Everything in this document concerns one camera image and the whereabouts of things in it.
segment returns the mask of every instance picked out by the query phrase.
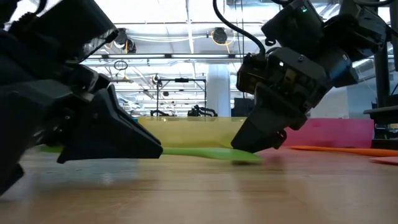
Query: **ceiling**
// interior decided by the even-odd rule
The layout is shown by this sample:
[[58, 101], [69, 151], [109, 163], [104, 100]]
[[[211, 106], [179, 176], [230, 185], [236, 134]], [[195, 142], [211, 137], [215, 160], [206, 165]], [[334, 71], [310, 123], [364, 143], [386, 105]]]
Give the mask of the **ceiling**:
[[[12, 19], [18, 19], [27, 11], [35, 11], [39, 0], [22, 0]], [[224, 17], [243, 27], [261, 41], [264, 34], [261, 26], [276, 15], [280, 7], [267, 0], [218, 0], [220, 11]], [[46, 10], [50, 9], [58, 0], [49, 0]], [[114, 79], [126, 77], [129, 82], [115, 83], [119, 96], [126, 102], [126, 107], [136, 109], [140, 113], [147, 113], [156, 107], [154, 100], [154, 75], [160, 78], [196, 78], [206, 79], [208, 66], [212, 63], [227, 63], [231, 77], [231, 99], [242, 97], [234, 86], [236, 69], [240, 67], [240, 58], [211, 58], [208, 54], [238, 54], [257, 52], [258, 47], [248, 38], [237, 36], [216, 17], [212, 0], [96, 0], [105, 14], [118, 28], [126, 28], [127, 34], [137, 47], [136, 55], [124, 55], [123, 49], [115, 45], [108, 45], [99, 50], [96, 55], [84, 63], [97, 72], [104, 73]], [[318, 13], [325, 19], [338, 13], [339, 5], [328, 4], [327, 1], [313, 2]], [[389, 21], [388, 8], [380, 8], [379, 15]], [[211, 38], [215, 27], [223, 27], [228, 35], [228, 47], [217, 45]], [[119, 58], [103, 59], [99, 55], [114, 54]], [[146, 57], [134, 58], [140, 54]], [[163, 54], [196, 54], [199, 58], [151, 58]], [[128, 68], [118, 71], [114, 63], [123, 60]], [[168, 96], [160, 95], [164, 103], [163, 110], [186, 114], [192, 105], [203, 104], [204, 92], [199, 83], [170, 83], [167, 88]]]

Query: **yellow plastic container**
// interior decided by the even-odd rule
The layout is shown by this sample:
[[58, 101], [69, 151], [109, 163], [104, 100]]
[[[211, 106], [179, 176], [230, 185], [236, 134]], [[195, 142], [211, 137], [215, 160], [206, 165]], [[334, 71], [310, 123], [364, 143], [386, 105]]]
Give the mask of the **yellow plastic container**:
[[163, 147], [232, 148], [231, 141], [245, 118], [141, 117], [138, 122], [161, 142]]

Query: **green spatula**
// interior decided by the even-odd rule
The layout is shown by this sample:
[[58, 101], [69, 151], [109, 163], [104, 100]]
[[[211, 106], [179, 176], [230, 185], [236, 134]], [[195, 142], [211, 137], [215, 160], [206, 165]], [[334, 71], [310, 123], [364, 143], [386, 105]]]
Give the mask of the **green spatula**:
[[[62, 147], [42, 146], [42, 152], [61, 153]], [[164, 148], [163, 155], [196, 156], [225, 161], [262, 161], [262, 157], [237, 149], [223, 148]]]

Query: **ceiling pipe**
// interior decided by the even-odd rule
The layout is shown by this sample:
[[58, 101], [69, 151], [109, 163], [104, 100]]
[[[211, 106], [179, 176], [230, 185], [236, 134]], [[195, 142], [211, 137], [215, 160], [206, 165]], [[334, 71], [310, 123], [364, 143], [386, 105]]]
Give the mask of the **ceiling pipe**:
[[332, 10], [332, 8], [333, 8], [333, 0], [329, 0], [329, 1], [328, 1], [328, 4], [326, 5], [326, 7], [325, 7], [324, 9], [322, 9], [322, 11], [319, 12], [319, 16], [324, 17], [324, 15], [325, 15], [328, 11]]
[[[161, 91], [168, 91], [168, 92], [176, 92], [176, 93], [183, 93], [183, 92], [203, 92], [202, 89], [184, 89], [184, 88], [173, 88], [173, 89], [163, 89]], [[230, 90], [231, 92], [239, 92], [239, 90]], [[118, 89], [116, 88], [116, 92], [124, 92], [124, 93], [143, 93], [143, 92], [157, 92], [155, 89], [150, 90], [140, 90], [140, 89]]]
[[141, 77], [142, 81], [144, 81], [145, 84], [146, 84], [149, 88], [152, 87], [152, 84], [149, 83], [149, 81], [145, 78], [145, 76], [144, 76], [136, 67], [130, 67], [130, 68], [131, 68], [137, 75], [139, 75], [139, 76]]
[[[114, 25], [118, 28], [131, 25], [186, 25], [188, 22], [122, 22], [115, 23]], [[264, 25], [263, 22], [244, 22], [245, 25]], [[223, 22], [191, 22], [191, 25], [219, 25], [224, 24]]]
[[[327, 3], [327, 0], [312, 0], [311, 1], [313, 4], [324, 4]], [[244, 7], [250, 7], [250, 6], [255, 6], [255, 7], [261, 7], [261, 6], [269, 6], [269, 5], [275, 5], [275, 3], [272, 0], [226, 0], [226, 5], [227, 6], [232, 6], [233, 4], [236, 5], [241, 5], [243, 3]]]
[[[393, 54], [393, 47], [392, 47], [391, 44], [388, 45], [388, 54], [389, 54], [389, 56], [388, 56], [389, 64], [391, 62], [393, 63], [394, 62], [394, 56], [392, 55]], [[365, 59], [364, 62], [360, 63], [358, 66], [355, 67], [355, 70], [359, 74], [361, 74], [361, 73], [365, 73], [365, 72], [373, 69], [374, 68], [373, 59], [374, 59], [374, 56], [368, 58], [367, 60]]]
[[123, 80], [123, 79], [119, 79], [119, 80], [112, 79], [110, 82], [111, 83], [119, 83], [119, 82], [134, 83], [134, 81], [132, 81], [132, 80]]
[[[134, 62], [126, 62], [128, 66], [131, 67], [148, 67], [148, 66], [156, 66], [156, 67], [171, 67], [173, 65], [176, 65], [178, 63], [188, 63], [184, 60], [174, 60], [172, 62], [167, 62], [167, 63], [134, 63]], [[83, 62], [83, 65], [89, 66], [89, 67], [112, 67], [113, 64], [112, 63], [103, 63], [103, 62]]]
[[[395, 71], [395, 68], [390, 68], [389, 69], [390, 73], [392, 73], [394, 71]], [[376, 77], [376, 75], [368, 75], [366, 77], [360, 78], [358, 83], [365, 82], [365, 81], [368, 81], [368, 80], [372, 80], [375, 77]]]

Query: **wooden table surface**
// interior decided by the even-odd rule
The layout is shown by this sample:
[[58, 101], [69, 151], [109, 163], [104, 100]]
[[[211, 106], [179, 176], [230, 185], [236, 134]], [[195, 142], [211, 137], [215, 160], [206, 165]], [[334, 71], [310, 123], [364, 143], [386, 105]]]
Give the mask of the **wooden table surface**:
[[0, 223], [398, 223], [398, 167], [269, 149], [263, 164], [183, 156], [56, 164], [29, 152]]

